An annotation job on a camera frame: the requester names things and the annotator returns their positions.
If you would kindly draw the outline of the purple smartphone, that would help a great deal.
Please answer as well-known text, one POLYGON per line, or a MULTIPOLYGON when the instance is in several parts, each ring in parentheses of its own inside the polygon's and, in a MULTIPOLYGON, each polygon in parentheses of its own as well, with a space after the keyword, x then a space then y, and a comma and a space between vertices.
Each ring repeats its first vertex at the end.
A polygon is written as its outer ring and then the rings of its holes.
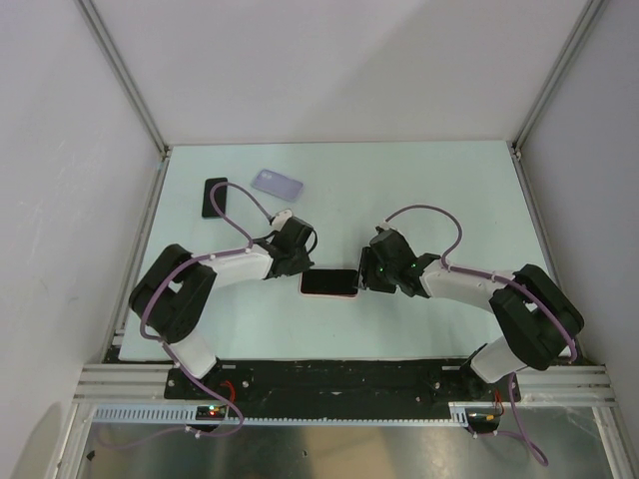
POLYGON ((310 269, 302 274, 300 291, 310 295, 355 296, 357 279, 355 269, 310 269))

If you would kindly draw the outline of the pink phone case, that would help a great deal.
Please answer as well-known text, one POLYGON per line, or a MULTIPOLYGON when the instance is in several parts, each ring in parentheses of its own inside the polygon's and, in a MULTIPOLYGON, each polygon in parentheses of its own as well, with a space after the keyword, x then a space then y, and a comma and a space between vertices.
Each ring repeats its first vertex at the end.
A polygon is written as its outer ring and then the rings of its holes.
POLYGON ((312 297, 325 298, 355 298, 358 289, 352 286, 341 285, 313 285, 303 283, 300 286, 300 293, 312 297))

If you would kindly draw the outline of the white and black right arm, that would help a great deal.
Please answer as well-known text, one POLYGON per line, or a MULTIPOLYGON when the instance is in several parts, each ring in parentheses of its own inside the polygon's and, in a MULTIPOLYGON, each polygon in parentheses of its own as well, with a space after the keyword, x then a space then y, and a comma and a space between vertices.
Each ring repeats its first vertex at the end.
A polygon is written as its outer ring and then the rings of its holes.
POLYGON ((462 267, 437 254, 416 255, 393 228, 376 231, 360 255, 362 289, 454 300, 495 316, 501 336, 476 350, 460 377, 468 397, 485 399, 498 380, 525 367, 543 371, 564 350, 576 358, 583 316, 539 266, 517 271, 462 267))

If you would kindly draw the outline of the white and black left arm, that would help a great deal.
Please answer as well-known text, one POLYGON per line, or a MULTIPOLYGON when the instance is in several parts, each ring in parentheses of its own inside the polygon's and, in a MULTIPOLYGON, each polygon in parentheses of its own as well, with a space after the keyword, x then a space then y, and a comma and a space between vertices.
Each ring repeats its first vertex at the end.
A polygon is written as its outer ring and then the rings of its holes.
POLYGON ((271 219, 273 230, 245 248, 194 256, 167 246, 129 296, 143 337, 159 342, 188 373, 187 386, 201 398, 214 396, 222 375, 218 358, 199 335, 198 323, 212 291, 251 280, 301 274, 314 265, 308 244, 315 229, 284 211, 271 219))

